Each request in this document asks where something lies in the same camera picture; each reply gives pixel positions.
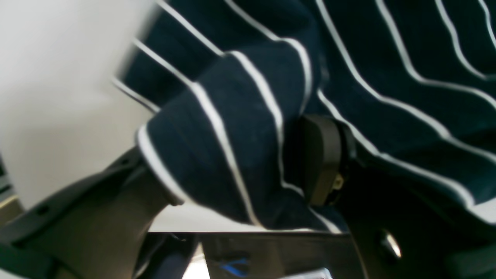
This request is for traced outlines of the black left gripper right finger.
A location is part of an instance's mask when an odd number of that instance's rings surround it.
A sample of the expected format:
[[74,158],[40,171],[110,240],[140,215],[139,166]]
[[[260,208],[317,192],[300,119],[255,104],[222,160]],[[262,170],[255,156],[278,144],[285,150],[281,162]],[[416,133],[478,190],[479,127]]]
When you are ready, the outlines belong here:
[[495,227],[420,179],[359,154],[349,126],[299,121],[303,192],[342,214],[367,279],[494,279]]

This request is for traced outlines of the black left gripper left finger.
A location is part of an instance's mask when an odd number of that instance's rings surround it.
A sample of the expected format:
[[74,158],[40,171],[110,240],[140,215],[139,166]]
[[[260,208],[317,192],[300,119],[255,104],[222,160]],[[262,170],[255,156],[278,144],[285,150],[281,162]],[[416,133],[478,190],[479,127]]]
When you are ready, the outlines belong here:
[[1,228],[1,269],[25,279],[133,279],[166,189],[132,148]]

